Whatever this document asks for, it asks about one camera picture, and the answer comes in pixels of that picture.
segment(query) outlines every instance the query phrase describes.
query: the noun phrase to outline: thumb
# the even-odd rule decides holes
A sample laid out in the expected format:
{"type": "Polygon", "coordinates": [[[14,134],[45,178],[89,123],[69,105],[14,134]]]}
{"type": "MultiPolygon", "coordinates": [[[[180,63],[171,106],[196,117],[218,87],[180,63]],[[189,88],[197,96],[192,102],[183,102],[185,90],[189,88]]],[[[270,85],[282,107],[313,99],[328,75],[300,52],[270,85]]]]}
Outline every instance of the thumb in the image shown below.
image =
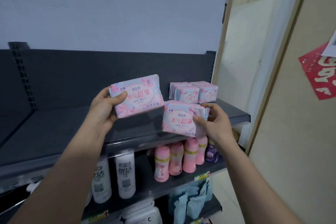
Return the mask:
{"type": "Polygon", "coordinates": [[[201,126],[203,128],[207,127],[207,123],[208,122],[203,117],[201,117],[201,116],[194,116],[192,119],[194,120],[194,122],[196,123],[196,125],[201,126]]]}
{"type": "Polygon", "coordinates": [[[124,91],[121,94],[117,95],[116,97],[108,98],[108,103],[110,105],[119,105],[125,101],[126,97],[127,97],[127,91],[124,91]]]}

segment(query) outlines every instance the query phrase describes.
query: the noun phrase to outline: price tag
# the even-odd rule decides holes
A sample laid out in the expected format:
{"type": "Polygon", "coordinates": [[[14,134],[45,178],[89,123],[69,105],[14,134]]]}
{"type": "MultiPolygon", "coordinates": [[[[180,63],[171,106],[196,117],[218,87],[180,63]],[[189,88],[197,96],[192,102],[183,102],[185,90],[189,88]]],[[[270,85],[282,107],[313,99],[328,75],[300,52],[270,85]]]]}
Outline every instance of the price tag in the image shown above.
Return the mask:
{"type": "Polygon", "coordinates": [[[210,176],[210,171],[195,176],[194,181],[197,182],[197,181],[199,181],[199,180],[208,178],[209,176],[210,176]]]}
{"type": "Polygon", "coordinates": [[[85,219],[85,220],[82,220],[82,221],[81,221],[81,224],[88,224],[88,223],[95,222],[95,221],[97,221],[97,220],[102,220],[102,219],[106,218],[108,215],[109,215],[109,211],[106,210],[106,211],[103,212],[103,213],[99,213],[99,214],[97,214],[97,215],[95,215],[95,216],[92,216],[92,217],[90,217],[90,218],[87,218],[87,219],[85,219]]]}
{"type": "Polygon", "coordinates": [[[190,224],[199,224],[202,223],[203,218],[200,218],[198,220],[194,220],[193,222],[191,222],[190,224]]]}

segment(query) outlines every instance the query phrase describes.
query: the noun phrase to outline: wall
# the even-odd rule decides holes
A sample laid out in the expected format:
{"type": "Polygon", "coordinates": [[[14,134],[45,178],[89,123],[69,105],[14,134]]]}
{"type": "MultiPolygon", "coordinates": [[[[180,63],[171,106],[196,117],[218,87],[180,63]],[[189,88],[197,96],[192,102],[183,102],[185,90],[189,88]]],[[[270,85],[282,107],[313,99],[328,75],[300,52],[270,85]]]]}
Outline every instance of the wall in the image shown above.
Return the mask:
{"type": "Polygon", "coordinates": [[[246,109],[279,3],[280,0],[233,0],[217,84],[219,98],[242,110],[246,109]]]}
{"type": "Polygon", "coordinates": [[[304,223],[336,219],[336,98],[319,101],[298,57],[336,29],[335,0],[304,0],[250,159],[304,223]]]}
{"type": "Polygon", "coordinates": [[[204,54],[225,0],[0,0],[0,48],[204,54]]]}

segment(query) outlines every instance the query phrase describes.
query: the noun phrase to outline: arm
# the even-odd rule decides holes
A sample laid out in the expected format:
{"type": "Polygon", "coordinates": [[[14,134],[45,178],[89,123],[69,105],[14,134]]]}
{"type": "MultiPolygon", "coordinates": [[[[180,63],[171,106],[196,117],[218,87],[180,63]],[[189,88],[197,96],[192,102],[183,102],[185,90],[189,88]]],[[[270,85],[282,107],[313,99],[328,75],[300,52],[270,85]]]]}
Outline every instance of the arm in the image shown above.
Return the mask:
{"type": "Polygon", "coordinates": [[[9,224],[80,223],[105,135],[116,120],[113,106],[126,96],[110,98],[105,88],[95,97],[76,135],[9,224]]]}
{"type": "Polygon", "coordinates": [[[227,170],[246,223],[301,223],[237,145],[228,115],[217,104],[203,104],[210,108],[208,121],[195,116],[217,150],[225,156],[227,170]]]}

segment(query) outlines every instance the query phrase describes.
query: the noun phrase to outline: forearm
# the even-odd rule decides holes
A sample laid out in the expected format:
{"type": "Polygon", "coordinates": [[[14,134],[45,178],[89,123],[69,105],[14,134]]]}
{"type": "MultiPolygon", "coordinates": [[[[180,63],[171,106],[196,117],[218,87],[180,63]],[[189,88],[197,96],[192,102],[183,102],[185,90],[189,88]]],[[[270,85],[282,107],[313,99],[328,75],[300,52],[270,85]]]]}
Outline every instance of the forearm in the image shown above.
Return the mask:
{"type": "Polygon", "coordinates": [[[10,224],[80,223],[104,134],[83,123],[10,224]]]}
{"type": "Polygon", "coordinates": [[[218,142],[246,223],[301,223],[233,140],[218,142]]]}

